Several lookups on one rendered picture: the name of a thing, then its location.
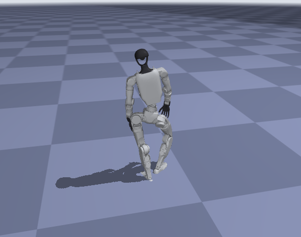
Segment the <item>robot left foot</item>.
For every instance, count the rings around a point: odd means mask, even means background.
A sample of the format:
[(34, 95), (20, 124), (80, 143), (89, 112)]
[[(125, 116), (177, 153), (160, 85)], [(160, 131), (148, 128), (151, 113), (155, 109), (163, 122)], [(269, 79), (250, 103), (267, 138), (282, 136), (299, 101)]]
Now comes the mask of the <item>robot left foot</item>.
[[(141, 171), (141, 174), (147, 179), (146, 173), (144, 171)], [(149, 178), (149, 179), (150, 179), (149, 181), (153, 181), (153, 180), (151, 180), (151, 178)]]

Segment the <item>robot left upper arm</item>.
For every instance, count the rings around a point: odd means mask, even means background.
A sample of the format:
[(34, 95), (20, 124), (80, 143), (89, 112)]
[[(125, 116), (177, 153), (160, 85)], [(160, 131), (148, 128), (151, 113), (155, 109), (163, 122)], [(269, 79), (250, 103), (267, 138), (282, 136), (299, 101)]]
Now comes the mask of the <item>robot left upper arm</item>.
[(136, 76), (130, 76), (126, 80), (126, 105), (134, 105), (134, 99), (133, 97), (133, 91), (134, 91), (134, 85), (136, 83)]

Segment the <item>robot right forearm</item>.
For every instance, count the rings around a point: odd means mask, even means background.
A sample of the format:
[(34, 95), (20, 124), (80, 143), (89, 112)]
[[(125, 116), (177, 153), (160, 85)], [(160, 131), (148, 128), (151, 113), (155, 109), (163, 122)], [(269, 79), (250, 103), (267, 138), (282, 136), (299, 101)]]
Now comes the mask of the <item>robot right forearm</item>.
[(171, 91), (170, 92), (168, 92), (168, 93), (164, 93), (164, 101), (165, 101), (165, 105), (169, 105), (169, 102), (170, 102), (170, 100), (171, 100), (171, 94), (172, 94), (172, 89), (171, 89)]

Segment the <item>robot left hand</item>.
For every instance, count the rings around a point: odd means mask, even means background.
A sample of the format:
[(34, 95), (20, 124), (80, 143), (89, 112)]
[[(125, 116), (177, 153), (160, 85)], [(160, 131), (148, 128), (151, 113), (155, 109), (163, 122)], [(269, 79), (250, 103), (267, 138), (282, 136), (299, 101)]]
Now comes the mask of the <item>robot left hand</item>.
[(129, 122), (129, 126), (130, 126), (130, 128), (131, 128), (131, 130), (132, 130), (132, 124), (131, 124), (130, 118), (127, 117), (127, 121)]

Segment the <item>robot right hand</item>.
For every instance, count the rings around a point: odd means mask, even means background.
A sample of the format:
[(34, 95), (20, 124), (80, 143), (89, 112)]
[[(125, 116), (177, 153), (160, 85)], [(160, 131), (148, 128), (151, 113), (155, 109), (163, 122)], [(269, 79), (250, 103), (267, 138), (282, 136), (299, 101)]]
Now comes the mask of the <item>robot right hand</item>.
[[(164, 101), (164, 103), (165, 103), (165, 101)], [(159, 110), (159, 112), (162, 110), (162, 113), (161, 114), (163, 114), (163, 112), (164, 112), (164, 114), (163, 115), (165, 115), (165, 112), (166, 112), (166, 115), (165, 116), (167, 116), (167, 114), (168, 114), (168, 117), (169, 117), (169, 111), (170, 111), (170, 108), (169, 108), (169, 106), (170, 106), (170, 102), (169, 102), (169, 105), (163, 105), (163, 107), (161, 107), (161, 109)], [(168, 118), (167, 117), (167, 118)]]

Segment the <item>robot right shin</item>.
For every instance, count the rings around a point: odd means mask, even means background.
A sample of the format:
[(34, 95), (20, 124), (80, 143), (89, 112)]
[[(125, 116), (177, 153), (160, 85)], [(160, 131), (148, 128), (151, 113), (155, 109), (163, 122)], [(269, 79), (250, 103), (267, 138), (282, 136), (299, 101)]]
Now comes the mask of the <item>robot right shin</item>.
[(164, 144), (164, 143), (161, 144), (160, 152), (159, 152), (159, 158), (158, 158), (158, 161), (157, 161), (157, 164), (156, 164), (156, 168), (158, 167), (158, 170), (160, 170), (160, 168), (161, 168), (161, 166), (164, 162), (164, 159), (167, 157), (167, 155), (170, 151), (170, 148), (172, 146), (172, 141), (173, 141), (173, 138), (170, 136), (168, 138), (166, 144)]

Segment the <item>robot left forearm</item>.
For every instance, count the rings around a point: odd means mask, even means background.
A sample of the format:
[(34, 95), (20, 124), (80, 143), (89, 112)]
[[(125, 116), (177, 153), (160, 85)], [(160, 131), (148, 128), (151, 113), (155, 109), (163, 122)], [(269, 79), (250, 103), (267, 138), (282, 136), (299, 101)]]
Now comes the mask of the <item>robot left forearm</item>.
[(130, 118), (131, 115), (133, 114), (133, 106), (126, 105), (126, 100), (125, 100), (125, 109), (126, 109), (126, 118)]

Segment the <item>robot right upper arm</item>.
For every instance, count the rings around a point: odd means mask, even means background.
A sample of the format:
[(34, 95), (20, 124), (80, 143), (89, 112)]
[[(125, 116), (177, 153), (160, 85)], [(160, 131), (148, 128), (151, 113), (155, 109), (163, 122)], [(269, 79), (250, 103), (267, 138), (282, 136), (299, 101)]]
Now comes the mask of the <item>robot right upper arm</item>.
[(167, 71), (163, 67), (157, 68), (157, 70), (159, 72), (159, 75), (161, 76), (162, 83), (164, 84), (162, 91), (164, 93), (170, 92), (171, 85), (170, 85), (170, 80), (169, 80)]

